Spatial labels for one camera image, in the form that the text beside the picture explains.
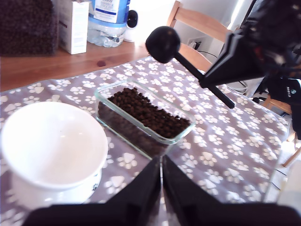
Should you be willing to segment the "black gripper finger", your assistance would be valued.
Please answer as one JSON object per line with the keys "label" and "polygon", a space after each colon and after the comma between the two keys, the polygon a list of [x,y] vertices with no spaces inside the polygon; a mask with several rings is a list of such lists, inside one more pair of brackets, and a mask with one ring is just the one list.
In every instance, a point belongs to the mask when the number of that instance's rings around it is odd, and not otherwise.
{"label": "black gripper finger", "polygon": [[206,57],[212,65],[216,62],[223,49],[224,42],[207,35],[203,37],[202,55]]}
{"label": "black gripper finger", "polygon": [[167,156],[163,156],[163,187],[182,226],[214,226],[210,217],[219,201],[200,188]]}
{"label": "black gripper finger", "polygon": [[105,226],[144,226],[161,190],[160,158],[105,203]]}
{"label": "black gripper finger", "polygon": [[228,36],[225,48],[216,62],[205,73],[203,88],[257,79],[265,75],[265,68],[246,37],[238,33]]}

